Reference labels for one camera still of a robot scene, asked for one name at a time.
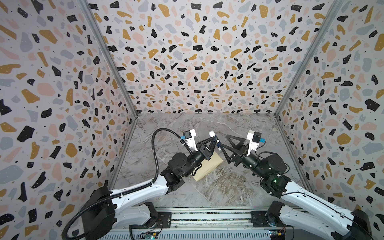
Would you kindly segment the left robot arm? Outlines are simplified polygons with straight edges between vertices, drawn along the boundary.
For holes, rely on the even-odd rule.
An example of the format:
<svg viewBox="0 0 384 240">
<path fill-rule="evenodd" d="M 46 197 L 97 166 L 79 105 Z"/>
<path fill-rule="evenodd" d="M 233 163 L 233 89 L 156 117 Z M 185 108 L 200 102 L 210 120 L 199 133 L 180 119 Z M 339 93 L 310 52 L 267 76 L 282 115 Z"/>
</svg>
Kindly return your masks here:
<svg viewBox="0 0 384 240">
<path fill-rule="evenodd" d="M 196 144 L 189 156 L 176 153 L 157 177 L 132 187 L 109 190 L 101 187 L 91 194 L 82 207 L 82 223 L 86 240 L 98 240 L 113 228 L 122 226 L 151 227 L 159 218 L 148 200 L 178 190 L 184 178 L 194 176 L 204 160 L 210 160 L 218 138 L 213 136 Z"/>
</svg>

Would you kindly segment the blue white glue stick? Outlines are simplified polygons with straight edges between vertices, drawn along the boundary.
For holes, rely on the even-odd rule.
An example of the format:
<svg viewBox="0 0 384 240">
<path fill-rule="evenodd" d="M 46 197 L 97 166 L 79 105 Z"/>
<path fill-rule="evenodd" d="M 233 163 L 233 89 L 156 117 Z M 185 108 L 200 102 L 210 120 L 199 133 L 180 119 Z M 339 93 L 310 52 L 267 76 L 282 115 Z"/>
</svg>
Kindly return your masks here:
<svg viewBox="0 0 384 240">
<path fill-rule="evenodd" d="M 221 151 L 221 150 L 222 150 L 222 149 L 221 149 L 221 143 L 220 143 L 220 140 L 219 140 L 219 138 L 217 137 L 216 133 L 215 133 L 214 131 L 210 131 L 210 132 L 209 132 L 209 135 L 210 135 L 211 138 L 214 138 L 214 139 L 215 139 L 217 149 L 218 149 L 219 151 Z"/>
</svg>

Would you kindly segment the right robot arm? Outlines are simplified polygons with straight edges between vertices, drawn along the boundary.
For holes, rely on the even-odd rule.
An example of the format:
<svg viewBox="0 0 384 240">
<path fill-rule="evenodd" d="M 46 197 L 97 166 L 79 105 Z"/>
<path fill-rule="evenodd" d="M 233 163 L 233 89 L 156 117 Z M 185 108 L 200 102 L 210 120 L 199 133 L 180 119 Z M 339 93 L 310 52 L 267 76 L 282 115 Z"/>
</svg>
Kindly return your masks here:
<svg viewBox="0 0 384 240">
<path fill-rule="evenodd" d="M 247 138 L 226 136 L 230 145 L 218 142 L 226 161 L 242 165 L 260 178 L 260 186 L 278 198 L 269 207 L 269 225 L 300 228 L 324 240 L 371 240 L 369 216 L 360 209 L 350 211 L 334 205 L 306 190 L 288 176 L 289 166 L 274 152 L 258 153 L 265 140 L 250 131 Z"/>
</svg>

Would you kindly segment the cream envelope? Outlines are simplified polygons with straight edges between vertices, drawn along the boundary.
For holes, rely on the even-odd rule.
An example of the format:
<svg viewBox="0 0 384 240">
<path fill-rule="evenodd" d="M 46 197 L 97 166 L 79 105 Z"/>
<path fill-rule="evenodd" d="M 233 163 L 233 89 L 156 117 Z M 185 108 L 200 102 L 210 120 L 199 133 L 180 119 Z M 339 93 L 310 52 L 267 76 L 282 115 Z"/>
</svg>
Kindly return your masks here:
<svg viewBox="0 0 384 240">
<path fill-rule="evenodd" d="M 203 179 L 223 162 L 223 159 L 216 152 L 214 152 L 210 160 L 203 160 L 201 167 L 197 169 L 195 175 L 193 176 L 194 180 L 198 182 Z"/>
</svg>

